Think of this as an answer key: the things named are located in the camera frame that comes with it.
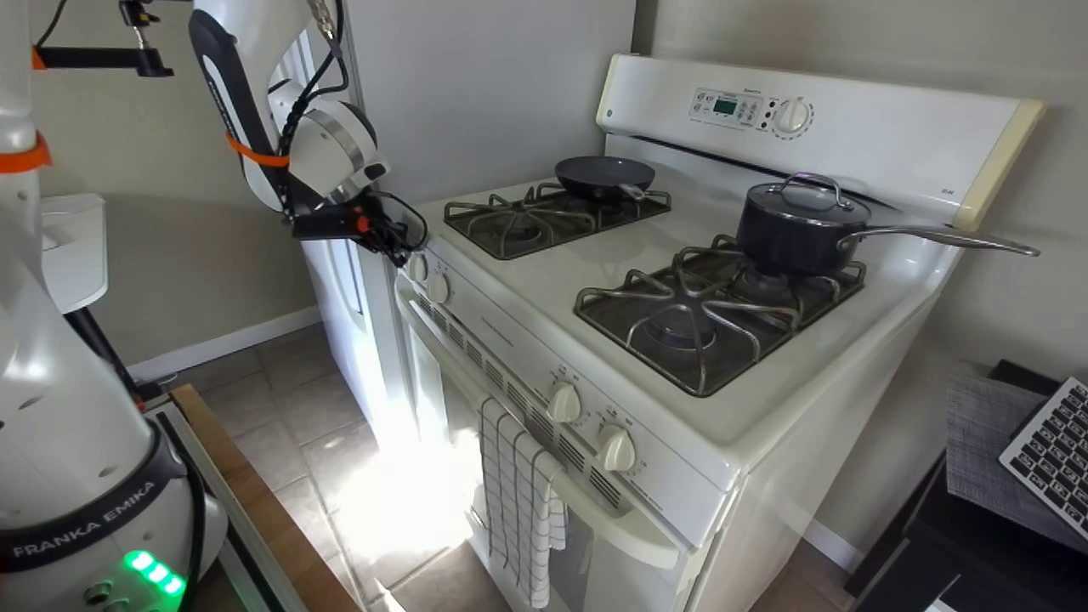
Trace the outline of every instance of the floor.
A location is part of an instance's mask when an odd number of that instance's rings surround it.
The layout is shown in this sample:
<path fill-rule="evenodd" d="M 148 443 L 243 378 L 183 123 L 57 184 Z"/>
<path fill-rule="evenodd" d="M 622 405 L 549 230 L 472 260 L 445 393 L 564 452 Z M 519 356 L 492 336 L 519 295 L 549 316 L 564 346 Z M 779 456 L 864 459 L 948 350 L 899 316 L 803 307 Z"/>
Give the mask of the floor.
<path fill-rule="evenodd" d="M 199 384 L 228 434 L 326 558 L 345 587 L 380 612 L 499 612 L 464 529 L 411 491 L 362 417 L 322 330 L 178 375 Z M 814 548 L 786 563 L 754 612 L 842 612 L 842 572 Z"/>

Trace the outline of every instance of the saucepan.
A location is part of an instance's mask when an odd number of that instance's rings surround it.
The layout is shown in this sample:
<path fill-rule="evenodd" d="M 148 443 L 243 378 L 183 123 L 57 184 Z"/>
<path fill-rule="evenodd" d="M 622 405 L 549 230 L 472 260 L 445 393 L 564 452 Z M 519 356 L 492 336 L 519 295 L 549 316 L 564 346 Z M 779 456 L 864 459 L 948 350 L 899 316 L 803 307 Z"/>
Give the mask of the saucepan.
<path fill-rule="evenodd" d="M 646 202 L 652 166 L 622 157 L 573 157 L 556 166 L 556 177 L 567 195 L 594 204 Z"/>
<path fill-rule="evenodd" d="M 992 236 L 965 236 L 935 225 L 870 225 L 870 204 L 847 196 L 829 177 L 789 177 L 754 184 L 744 202 L 739 244 L 765 273 L 829 277 L 842 270 L 857 242 L 870 236 L 916 236 L 955 248 L 1042 251 Z"/>

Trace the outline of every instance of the dish towel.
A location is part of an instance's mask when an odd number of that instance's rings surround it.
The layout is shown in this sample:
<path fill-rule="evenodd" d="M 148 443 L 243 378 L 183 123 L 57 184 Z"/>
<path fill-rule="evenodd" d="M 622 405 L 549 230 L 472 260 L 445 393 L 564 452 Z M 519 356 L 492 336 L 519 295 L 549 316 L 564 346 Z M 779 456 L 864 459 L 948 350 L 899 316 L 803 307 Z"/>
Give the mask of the dish towel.
<path fill-rule="evenodd" d="M 549 558 L 567 545 L 567 506 L 549 480 L 562 465 L 496 402 L 479 407 L 479 463 L 491 563 L 506 568 L 533 610 L 549 610 Z"/>

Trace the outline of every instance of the pot lid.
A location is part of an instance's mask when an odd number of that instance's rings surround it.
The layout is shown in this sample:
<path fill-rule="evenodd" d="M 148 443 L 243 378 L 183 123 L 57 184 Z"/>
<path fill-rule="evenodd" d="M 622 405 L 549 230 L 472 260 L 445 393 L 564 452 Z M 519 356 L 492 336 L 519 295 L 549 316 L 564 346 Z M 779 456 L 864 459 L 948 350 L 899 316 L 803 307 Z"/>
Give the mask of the pot lid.
<path fill-rule="evenodd" d="M 821 228 L 868 225 L 870 206 L 826 184 L 754 184 L 747 204 Z"/>

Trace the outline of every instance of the pot handle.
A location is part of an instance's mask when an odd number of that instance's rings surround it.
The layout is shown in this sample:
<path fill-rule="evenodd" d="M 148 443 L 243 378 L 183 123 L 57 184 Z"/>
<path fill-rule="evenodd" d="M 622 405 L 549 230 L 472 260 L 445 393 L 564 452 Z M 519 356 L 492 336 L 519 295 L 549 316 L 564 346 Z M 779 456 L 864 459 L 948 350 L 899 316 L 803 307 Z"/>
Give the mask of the pot handle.
<path fill-rule="evenodd" d="M 1012 251 L 1012 256 L 1024 256 L 1024 260 L 1038 260 L 1042 256 L 1042 248 L 1024 244 L 1024 242 L 1008 242 L 1008 239 L 998 239 L 998 236 L 965 236 L 965 230 L 935 228 L 935 225 L 868 225 L 868 228 L 850 230 L 842 242 L 854 244 L 854 242 L 860 242 L 868 236 L 917 236 L 917 239 L 941 242 L 941 244 L 960 244 L 960 248 Z"/>
<path fill-rule="evenodd" d="M 838 195 L 838 204 L 842 204 L 842 186 L 840 186 L 840 180 L 832 180 L 832 177 L 826 177 L 826 174 L 789 174 L 786 184 L 782 184 L 782 192 L 786 192 L 789 184 L 798 184 L 798 186 L 826 186 L 826 192 Z"/>
<path fill-rule="evenodd" d="M 649 196 L 649 192 L 643 192 L 643 186 L 635 186 L 635 184 L 615 184 L 627 196 L 632 196 L 632 202 L 646 202 Z"/>

